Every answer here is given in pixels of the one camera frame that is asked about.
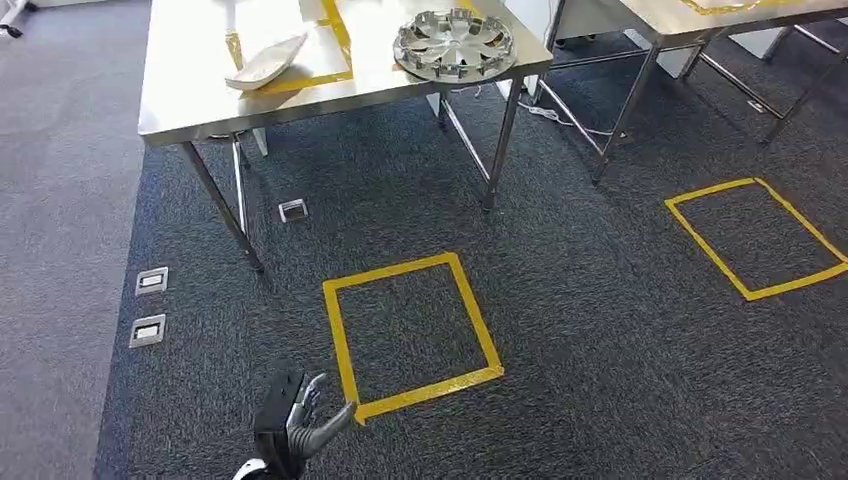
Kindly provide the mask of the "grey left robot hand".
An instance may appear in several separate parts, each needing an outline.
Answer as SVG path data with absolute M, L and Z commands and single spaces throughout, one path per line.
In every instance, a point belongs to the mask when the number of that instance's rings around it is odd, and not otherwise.
M 254 478 L 300 478 L 307 462 L 353 423 L 358 403 L 349 401 L 324 424 L 312 424 L 325 379 L 324 373 L 307 379 L 305 372 L 296 368 L 285 369 L 273 378 L 254 420 L 258 454 L 251 471 Z

